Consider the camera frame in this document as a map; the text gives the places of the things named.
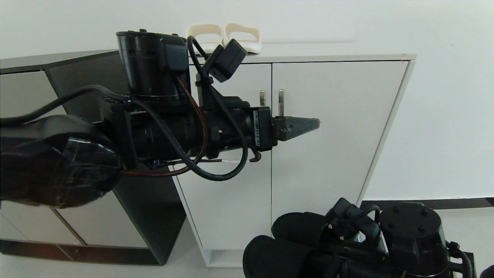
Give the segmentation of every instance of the white wall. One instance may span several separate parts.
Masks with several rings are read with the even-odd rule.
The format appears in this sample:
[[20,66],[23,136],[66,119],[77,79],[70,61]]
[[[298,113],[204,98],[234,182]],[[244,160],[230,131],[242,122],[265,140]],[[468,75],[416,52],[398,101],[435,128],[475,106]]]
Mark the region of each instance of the white wall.
[[113,49],[116,31],[229,21],[271,43],[417,53],[365,199],[494,196],[494,1],[11,0],[0,2],[0,57]]

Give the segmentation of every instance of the floor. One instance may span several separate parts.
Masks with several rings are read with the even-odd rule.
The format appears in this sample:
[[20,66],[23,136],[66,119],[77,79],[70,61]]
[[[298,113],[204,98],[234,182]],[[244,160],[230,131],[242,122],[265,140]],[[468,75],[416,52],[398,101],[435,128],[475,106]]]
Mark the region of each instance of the floor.
[[[494,264],[494,208],[440,210],[446,239],[475,254],[477,271]],[[242,269],[206,268],[188,221],[164,267],[58,262],[0,255],[2,278],[242,278]]]

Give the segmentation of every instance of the cabinet handle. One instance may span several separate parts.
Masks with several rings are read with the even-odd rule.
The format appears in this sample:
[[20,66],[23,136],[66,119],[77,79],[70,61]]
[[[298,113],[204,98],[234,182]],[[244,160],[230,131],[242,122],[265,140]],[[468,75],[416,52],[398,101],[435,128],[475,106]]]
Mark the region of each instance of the cabinet handle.
[[261,90],[259,92],[259,102],[261,103],[261,107],[266,106],[266,91]]
[[285,114],[285,91],[280,89],[278,91],[278,116],[283,117]]

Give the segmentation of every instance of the slipper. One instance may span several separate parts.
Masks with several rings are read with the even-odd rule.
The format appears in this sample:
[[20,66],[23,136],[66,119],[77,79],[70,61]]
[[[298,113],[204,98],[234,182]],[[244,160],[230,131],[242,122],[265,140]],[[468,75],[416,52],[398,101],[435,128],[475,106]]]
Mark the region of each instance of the slipper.
[[223,43],[225,45],[228,44],[228,42],[232,39],[230,36],[232,33],[236,32],[241,32],[241,33],[248,33],[252,34],[255,37],[255,40],[253,39],[242,39],[242,38],[235,38],[236,41],[240,43],[240,45],[247,51],[251,53],[260,53],[262,49],[262,44],[261,44],[261,31],[257,28],[254,27],[247,27],[240,25],[238,23],[228,23],[225,25],[225,36],[223,38]]
[[[217,40],[209,39],[207,41],[201,41],[198,36],[199,35],[205,35],[205,34],[216,34],[219,36]],[[188,36],[193,36],[196,38],[196,40],[199,42],[201,47],[204,49],[206,54],[211,54],[213,51],[216,49],[218,45],[224,45],[223,44],[223,30],[219,25],[208,23],[208,24],[195,24],[191,25],[187,28],[185,31],[185,37]],[[196,47],[194,46],[194,50],[196,55],[200,55],[199,51],[197,51]]]
[[243,267],[246,278],[322,278],[335,277],[342,262],[310,246],[260,235],[247,245]]
[[[291,212],[281,215],[273,223],[271,233],[276,239],[308,245],[326,254],[332,254],[343,242],[328,228],[324,215],[312,212]],[[343,239],[353,240],[357,234],[358,231],[354,230]]]

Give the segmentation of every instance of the black cable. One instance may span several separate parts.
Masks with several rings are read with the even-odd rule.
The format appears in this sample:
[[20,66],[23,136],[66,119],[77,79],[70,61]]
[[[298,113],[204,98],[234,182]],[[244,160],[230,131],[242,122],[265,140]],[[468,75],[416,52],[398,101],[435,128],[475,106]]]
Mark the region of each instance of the black cable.
[[197,55],[194,52],[194,45],[197,47],[197,50],[199,51],[199,53],[201,52],[201,50],[204,51],[194,37],[188,36],[187,37],[187,48],[189,49],[190,57],[192,58],[192,62],[194,64],[194,66],[196,67],[197,72],[201,76],[201,79],[204,81],[207,81],[208,76],[203,71],[203,69],[201,68],[201,63],[199,63],[199,60],[197,59]]
[[379,220],[379,214],[380,214],[381,209],[376,205],[371,205],[371,206],[367,207],[365,210],[363,210],[362,212],[360,212],[360,213],[358,213],[358,214],[356,214],[356,215],[354,215],[354,216],[352,216],[352,217],[350,217],[344,221],[347,224],[353,223],[353,222],[359,220],[360,218],[366,216],[367,214],[369,214],[372,211],[376,212],[377,219]]
[[18,117],[2,118],[2,119],[0,119],[0,126],[3,126],[3,127],[4,126],[15,126],[15,125],[20,125],[20,124],[24,124],[24,123],[33,121],[33,120],[39,118],[40,116],[50,112],[51,110],[57,108],[58,106],[64,104],[67,101],[70,101],[70,100],[72,100],[78,96],[81,96],[85,93],[94,92],[94,91],[101,92],[105,96],[107,96],[111,99],[117,100],[117,101],[123,101],[124,100],[124,97],[122,95],[116,94],[116,93],[110,91],[109,89],[107,89],[106,87],[103,87],[100,85],[87,85],[87,86],[77,88],[77,89],[71,91],[70,93],[68,93],[67,95],[64,95],[63,97],[58,98],[58,99],[48,103],[47,105],[29,113],[29,114],[18,116]]
[[463,273],[463,278],[473,278],[472,263],[465,252],[460,250],[458,243],[451,244],[451,242],[446,241],[446,247],[452,252],[452,257],[461,258],[463,270],[465,271],[465,273]]
[[[201,64],[199,63],[199,60],[197,59],[197,56],[194,53],[194,45],[196,46],[196,48],[197,48],[197,50],[199,52],[204,51],[201,48],[201,46],[199,45],[199,43],[197,43],[196,39],[194,37],[192,37],[192,36],[189,36],[187,38],[187,48],[188,48],[188,50],[189,50],[189,52],[191,54],[191,58],[192,58],[192,61],[194,62],[194,66],[196,67],[197,72],[199,73],[199,75],[201,77],[201,80],[207,81],[208,80],[208,76],[202,70]],[[208,173],[208,172],[202,170],[201,168],[199,168],[195,164],[194,164],[194,166],[191,167],[189,165],[189,162],[191,162],[191,161],[190,161],[190,159],[188,157],[187,157],[187,160],[184,160],[184,159],[182,159],[182,160],[184,160],[185,164],[187,166],[189,166],[189,168],[191,168],[191,170],[194,173],[198,174],[199,176],[201,176],[201,177],[203,177],[205,179],[212,180],[212,181],[225,181],[225,180],[229,180],[229,179],[233,178],[234,176],[236,176],[244,168],[244,166],[245,166],[245,164],[247,162],[247,157],[248,157],[248,146],[247,146],[247,141],[244,138],[244,134],[242,133],[242,130],[240,129],[240,127],[237,125],[237,123],[233,119],[232,114],[230,114],[230,112],[228,111],[228,109],[225,107],[225,105],[221,101],[219,95],[216,94],[216,92],[214,90],[208,90],[208,91],[210,92],[210,94],[214,98],[214,101],[219,106],[220,110],[223,112],[223,114],[225,115],[225,117],[228,119],[228,121],[230,122],[230,124],[233,126],[233,128],[236,131],[236,133],[239,135],[240,141],[241,141],[241,144],[242,144],[242,158],[240,159],[240,163],[236,166],[235,169],[233,169],[231,172],[229,172],[227,174],[223,174],[223,175],[216,175],[216,174]],[[182,153],[185,154],[185,152],[180,147],[180,145],[178,145],[178,147],[179,147],[179,149],[175,149],[175,151],[177,151],[177,154],[179,154],[179,156]]]
[[458,252],[460,253],[461,260],[463,261],[463,267],[465,269],[463,278],[473,278],[472,263],[470,262],[470,259],[465,252],[460,249],[458,249]]
[[[199,53],[204,57],[204,59],[208,59],[209,58],[209,55],[206,54],[206,51],[204,51],[204,49],[201,47],[201,45],[199,44],[199,42],[194,38],[192,40],[192,43],[196,46],[197,48],[197,51],[199,51]],[[195,51],[191,52],[190,56],[192,57],[192,54],[196,54]]]
[[133,99],[132,103],[141,107],[142,110],[146,111],[149,114],[149,116],[156,122],[156,124],[159,126],[159,128],[163,131],[163,133],[165,134],[169,143],[171,144],[173,149],[176,151],[178,157],[185,163],[185,165],[187,165],[190,168],[190,170],[192,170],[194,173],[196,173],[200,177],[203,177],[203,178],[205,178],[207,180],[211,180],[211,181],[217,181],[217,182],[226,181],[226,180],[233,178],[235,175],[237,175],[240,172],[240,170],[243,168],[243,165],[242,165],[242,167],[239,167],[240,166],[240,164],[239,164],[233,171],[231,171],[227,174],[224,174],[224,175],[216,175],[216,174],[211,174],[209,172],[204,171],[199,166],[197,166],[189,158],[189,156],[185,153],[185,151],[182,149],[182,147],[180,146],[180,144],[177,141],[177,139],[175,138],[175,136],[173,136],[168,125],[166,125],[166,123],[163,121],[163,119],[160,117],[160,115],[158,113],[156,113],[148,105],[146,105],[145,103],[141,102],[138,99]]

